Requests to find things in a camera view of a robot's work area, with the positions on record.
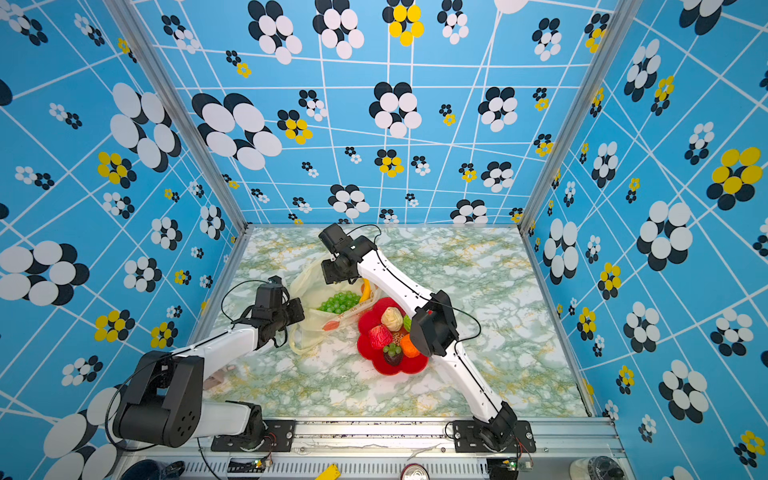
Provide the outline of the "dark purple fruit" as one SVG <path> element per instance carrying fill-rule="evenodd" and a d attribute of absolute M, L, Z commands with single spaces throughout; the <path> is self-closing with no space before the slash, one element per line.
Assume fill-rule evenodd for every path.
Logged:
<path fill-rule="evenodd" d="M 395 341 L 384 346 L 382 352 L 386 363 L 393 367 L 399 366 L 404 358 L 402 347 Z"/>

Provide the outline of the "beige round fruit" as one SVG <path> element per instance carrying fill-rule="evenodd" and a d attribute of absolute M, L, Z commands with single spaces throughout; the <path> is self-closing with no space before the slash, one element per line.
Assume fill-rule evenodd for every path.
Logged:
<path fill-rule="evenodd" d="M 404 317 L 397 307 L 388 307 L 383 312 L 380 322 L 390 332 L 398 332 L 403 328 Z"/>

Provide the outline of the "red flower-shaped plate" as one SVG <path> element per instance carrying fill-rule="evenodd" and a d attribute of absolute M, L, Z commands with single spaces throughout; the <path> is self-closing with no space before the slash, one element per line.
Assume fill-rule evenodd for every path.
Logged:
<path fill-rule="evenodd" d="M 428 365 L 428 358 L 421 354 L 417 358 L 404 358 L 401 364 L 397 367 L 390 366 L 386 363 L 382 350 L 374 350 L 371 348 L 368 339 L 368 332 L 374 326 L 381 324 L 380 319 L 383 312 L 388 307 L 397 307 L 402 313 L 403 317 L 406 316 L 405 311 L 396 304 L 391 298 L 383 298 L 378 300 L 373 308 L 364 313 L 358 321 L 358 340 L 357 349 L 359 354 L 366 360 L 369 360 L 376 371 L 382 375 L 392 376 L 399 373 L 408 375 L 415 375 L 422 372 Z M 392 332 L 393 341 L 400 343 L 400 339 L 406 334 L 410 334 L 404 328 L 398 332 Z"/>

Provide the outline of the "orange tangerine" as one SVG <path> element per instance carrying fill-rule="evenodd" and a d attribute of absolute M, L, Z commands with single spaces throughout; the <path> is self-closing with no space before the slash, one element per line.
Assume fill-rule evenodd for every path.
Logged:
<path fill-rule="evenodd" d="M 421 355 L 411 340 L 411 335 L 406 334 L 400 339 L 400 348 L 407 358 L 417 358 Z"/>

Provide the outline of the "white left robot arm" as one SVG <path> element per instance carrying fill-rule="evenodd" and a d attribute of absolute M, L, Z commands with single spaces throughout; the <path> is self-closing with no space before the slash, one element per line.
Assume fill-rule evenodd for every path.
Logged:
<path fill-rule="evenodd" d="M 228 330 L 171 353 L 145 354 L 118 406 L 105 414 L 107 431 L 147 448 L 177 448 L 193 438 L 219 437 L 252 448 L 268 437 L 261 407 L 204 399 L 204 383 L 234 360 L 275 343 L 278 332 L 304 320 L 301 300 L 254 305 Z"/>

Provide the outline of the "red fruit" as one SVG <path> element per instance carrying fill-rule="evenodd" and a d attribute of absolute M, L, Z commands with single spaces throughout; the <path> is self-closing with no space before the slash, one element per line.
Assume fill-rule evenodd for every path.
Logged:
<path fill-rule="evenodd" d="M 368 339 L 372 349 L 383 350 L 393 342 L 393 334 L 386 326 L 379 324 L 370 329 Z"/>

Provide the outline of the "translucent printed plastic bag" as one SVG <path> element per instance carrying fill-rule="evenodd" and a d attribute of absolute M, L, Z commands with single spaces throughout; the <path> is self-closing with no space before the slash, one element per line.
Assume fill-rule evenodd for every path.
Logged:
<path fill-rule="evenodd" d="M 299 355 L 310 352 L 339 328 L 356 325 L 382 297 L 381 290 L 368 280 L 327 284 L 322 262 L 315 260 L 289 286 L 290 295 L 301 300 L 305 316 L 288 328 L 289 347 Z"/>

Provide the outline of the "green grape bunch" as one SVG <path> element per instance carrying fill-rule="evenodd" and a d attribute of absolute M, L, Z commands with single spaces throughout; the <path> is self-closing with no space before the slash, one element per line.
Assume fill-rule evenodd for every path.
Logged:
<path fill-rule="evenodd" d="M 341 315 L 354 308 L 359 303 L 360 295 L 351 291 L 340 291 L 321 303 L 318 309 L 322 312 Z"/>

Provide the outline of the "yellow banana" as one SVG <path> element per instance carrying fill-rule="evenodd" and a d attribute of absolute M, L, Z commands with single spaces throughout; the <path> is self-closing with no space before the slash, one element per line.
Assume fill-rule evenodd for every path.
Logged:
<path fill-rule="evenodd" d="M 371 284 L 367 279 L 364 279 L 362 283 L 361 295 L 358 303 L 362 304 L 367 302 L 371 298 L 371 294 L 372 294 Z"/>

